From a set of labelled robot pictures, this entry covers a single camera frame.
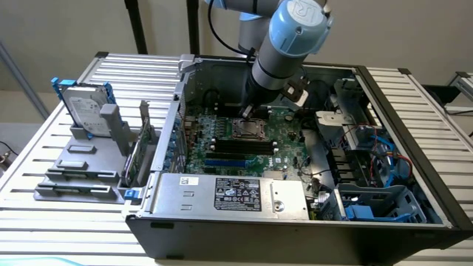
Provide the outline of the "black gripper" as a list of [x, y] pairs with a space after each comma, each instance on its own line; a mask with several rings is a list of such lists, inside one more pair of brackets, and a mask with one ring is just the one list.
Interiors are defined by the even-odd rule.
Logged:
[[253, 79], [246, 79], [241, 111], [245, 111], [249, 106], [257, 108], [261, 104], [270, 103], [280, 95], [281, 90], [282, 87], [274, 90], [266, 89]]

